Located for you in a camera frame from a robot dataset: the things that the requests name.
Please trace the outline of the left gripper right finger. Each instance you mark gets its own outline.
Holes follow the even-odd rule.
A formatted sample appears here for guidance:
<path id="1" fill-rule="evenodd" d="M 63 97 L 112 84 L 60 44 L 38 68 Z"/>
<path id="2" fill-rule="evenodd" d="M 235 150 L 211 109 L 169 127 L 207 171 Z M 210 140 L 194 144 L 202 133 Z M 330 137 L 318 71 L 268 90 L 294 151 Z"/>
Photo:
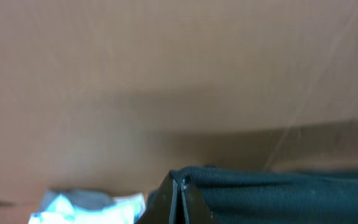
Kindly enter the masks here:
<path id="1" fill-rule="evenodd" d="M 200 189 L 195 184 L 184 182 L 181 185 L 181 199 L 186 224 L 217 224 Z"/>

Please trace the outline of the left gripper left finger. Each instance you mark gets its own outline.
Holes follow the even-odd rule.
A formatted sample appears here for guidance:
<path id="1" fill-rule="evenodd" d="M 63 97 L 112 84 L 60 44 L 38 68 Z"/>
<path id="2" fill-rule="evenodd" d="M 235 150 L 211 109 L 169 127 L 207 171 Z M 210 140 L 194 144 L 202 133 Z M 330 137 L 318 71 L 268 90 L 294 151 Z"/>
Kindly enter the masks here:
<path id="1" fill-rule="evenodd" d="M 167 175 L 135 224 L 175 224 L 178 184 Z"/>

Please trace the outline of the black t-shirt with logo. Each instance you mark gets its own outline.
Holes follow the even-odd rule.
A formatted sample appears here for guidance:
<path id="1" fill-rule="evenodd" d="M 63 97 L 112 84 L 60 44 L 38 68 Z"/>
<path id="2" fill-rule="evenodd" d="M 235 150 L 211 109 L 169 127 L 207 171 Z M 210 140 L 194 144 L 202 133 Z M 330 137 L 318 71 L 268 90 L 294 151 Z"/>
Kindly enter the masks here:
<path id="1" fill-rule="evenodd" d="M 167 175 L 178 184 L 175 223 L 185 223 L 184 182 L 200 189 L 217 223 L 358 223 L 358 170 L 241 172 L 185 167 Z"/>

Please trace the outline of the light blue printed shirt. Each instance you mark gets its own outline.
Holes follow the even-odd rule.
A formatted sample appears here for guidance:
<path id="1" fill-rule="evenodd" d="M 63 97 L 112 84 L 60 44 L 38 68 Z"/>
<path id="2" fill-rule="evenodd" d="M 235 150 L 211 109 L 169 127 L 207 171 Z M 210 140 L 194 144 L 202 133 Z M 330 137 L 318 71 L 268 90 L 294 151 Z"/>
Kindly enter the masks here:
<path id="1" fill-rule="evenodd" d="M 142 193 L 126 197 L 112 197 L 114 205 L 101 210 L 87 210 L 72 205 L 64 196 L 58 196 L 45 211 L 36 211 L 29 218 L 29 224 L 128 224 L 135 223 L 145 212 Z"/>

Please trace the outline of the dark grey folded garment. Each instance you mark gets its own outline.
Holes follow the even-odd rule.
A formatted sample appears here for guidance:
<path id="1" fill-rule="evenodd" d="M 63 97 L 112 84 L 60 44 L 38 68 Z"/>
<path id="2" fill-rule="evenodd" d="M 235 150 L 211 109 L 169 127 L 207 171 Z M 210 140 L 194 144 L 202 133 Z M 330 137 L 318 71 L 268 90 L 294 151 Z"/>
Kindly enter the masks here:
<path id="1" fill-rule="evenodd" d="M 72 205 L 87 210 L 101 210 L 104 207 L 114 205 L 113 199 L 104 192 L 79 189 L 47 190 L 40 202 L 38 211 L 45 211 L 58 196 L 64 196 Z"/>

